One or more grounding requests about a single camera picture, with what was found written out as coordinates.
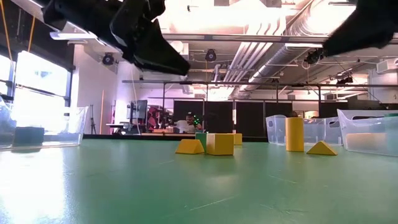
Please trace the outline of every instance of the clear plastic bin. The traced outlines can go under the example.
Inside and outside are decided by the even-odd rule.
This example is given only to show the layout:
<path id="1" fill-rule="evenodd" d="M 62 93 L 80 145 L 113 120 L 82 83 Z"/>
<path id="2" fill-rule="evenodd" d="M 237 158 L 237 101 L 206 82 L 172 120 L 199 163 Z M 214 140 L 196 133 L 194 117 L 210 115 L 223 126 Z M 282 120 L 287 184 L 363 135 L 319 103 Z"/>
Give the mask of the clear plastic bin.
<path id="1" fill-rule="evenodd" d="M 77 146 L 83 139 L 87 110 L 2 104 L 0 150 Z"/>
<path id="2" fill-rule="evenodd" d="M 266 118 L 268 141 L 285 144 L 285 119 L 283 115 Z M 325 141 L 331 145 L 342 145 L 342 135 L 338 117 L 326 119 L 304 119 L 304 143 L 316 144 Z"/>
<path id="3" fill-rule="evenodd" d="M 286 127 L 284 115 L 275 115 L 266 118 L 268 141 L 273 144 L 285 144 Z"/>
<path id="4" fill-rule="evenodd" d="M 345 149 L 398 156 L 398 117 L 387 117 L 393 113 L 398 111 L 338 110 Z"/>

